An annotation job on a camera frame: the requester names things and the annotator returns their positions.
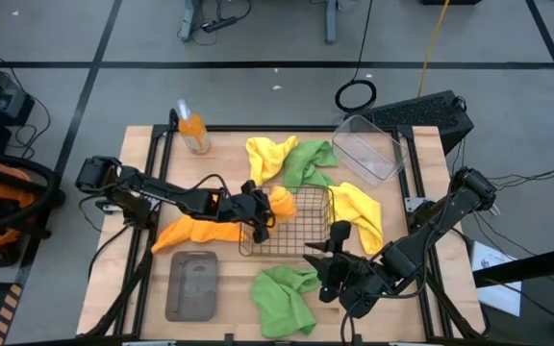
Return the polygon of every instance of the black wire basket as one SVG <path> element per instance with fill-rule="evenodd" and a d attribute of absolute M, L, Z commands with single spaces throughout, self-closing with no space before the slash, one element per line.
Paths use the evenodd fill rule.
<path fill-rule="evenodd" d="M 270 187 L 263 187 L 270 193 Z M 305 246 L 306 242 L 324 241 L 334 220 L 333 191 L 319 186 L 301 186 L 292 194 L 296 215 L 279 223 L 270 238 L 260 244 L 253 240 L 253 227 L 241 223 L 239 252 L 243 256 L 317 255 L 320 251 Z"/>

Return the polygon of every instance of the green towel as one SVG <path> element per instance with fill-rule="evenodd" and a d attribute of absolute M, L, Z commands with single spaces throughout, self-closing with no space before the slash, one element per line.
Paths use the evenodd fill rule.
<path fill-rule="evenodd" d="M 326 140 L 308 140 L 290 151 L 284 162 L 284 186 L 296 193 L 303 185 L 328 187 L 331 177 L 318 172 L 315 167 L 337 167 L 333 147 Z"/>
<path fill-rule="evenodd" d="M 280 265 L 263 270 L 251 285 L 251 297 L 260 309 L 262 335 L 279 338 L 299 331 L 311 333 L 315 318 L 300 294 L 318 287 L 317 272 L 312 268 Z"/>

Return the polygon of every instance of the white paper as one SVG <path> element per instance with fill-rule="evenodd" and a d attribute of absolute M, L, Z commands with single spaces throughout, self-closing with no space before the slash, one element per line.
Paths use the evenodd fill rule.
<path fill-rule="evenodd" d="M 512 260 L 515 258 L 476 241 L 473 246 L 471 269 L 475 271 Z M 521 282 L 511 283 L 508 286 L 520 291 Z M 480 303 L 508 312 L 516 317 L 520 316 L 520 294 L 502 285 L 478 288 L 478 299 Z"/>

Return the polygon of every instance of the orange bottle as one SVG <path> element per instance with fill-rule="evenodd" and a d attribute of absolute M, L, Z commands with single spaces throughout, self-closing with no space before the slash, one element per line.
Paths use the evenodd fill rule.
<path fill-rule="evenodd" d="M 211 148 L 207 128 L 200 115 L 192 113 L 185 100 L 179 100 L 179 133 L 194 154 L 204 154 Z"/>

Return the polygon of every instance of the yellow cloth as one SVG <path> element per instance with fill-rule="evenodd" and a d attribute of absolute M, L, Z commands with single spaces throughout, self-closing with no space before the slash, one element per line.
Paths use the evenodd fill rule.
<path fill-rule="evenodd" d="M 333 191 L 334 221 L 349 221 L 358 226 L 365 252 L 375 254 L 382 246 L 382 211 L 380 204 L 350 183 L 329 186 Z"/>
<path fill-rule="evenodd" d="M 251 179 L 261 186 L 279 173 L 286 156 L 298 145 L 298 138 L 291 136 L 281 144 L 266 137 L 247 139 L 246 149 L 251 163 Z"/>
<path fill-rule="evenodd" d="M 275 226 L 296 214 L 294 198 L 284 187 L 275 186 L 268 196 L 270 209 L 275 213 Z M 207 242 L 210 240 L 239 241 L 240 223 L 215 223 L 194 220 L 189 215 L 181 216 L 160 233 L 158 241 L 151 248 L 152 253 L 185 240 Z"/>

